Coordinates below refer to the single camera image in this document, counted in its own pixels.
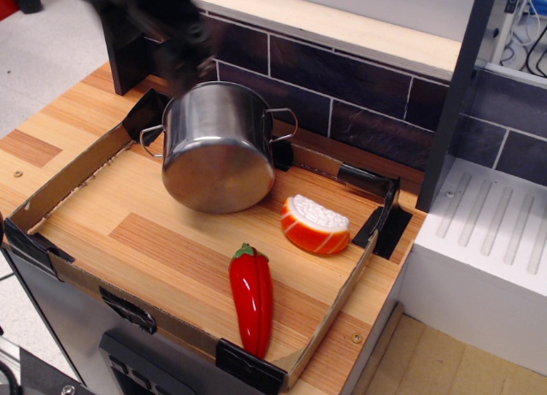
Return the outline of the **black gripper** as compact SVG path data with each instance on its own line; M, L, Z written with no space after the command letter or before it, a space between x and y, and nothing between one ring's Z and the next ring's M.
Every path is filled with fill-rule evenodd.
M156 60L176 96L208 80L215 62L209 32L192 0L86 0L107 37L121 44L133 34L160 43Z

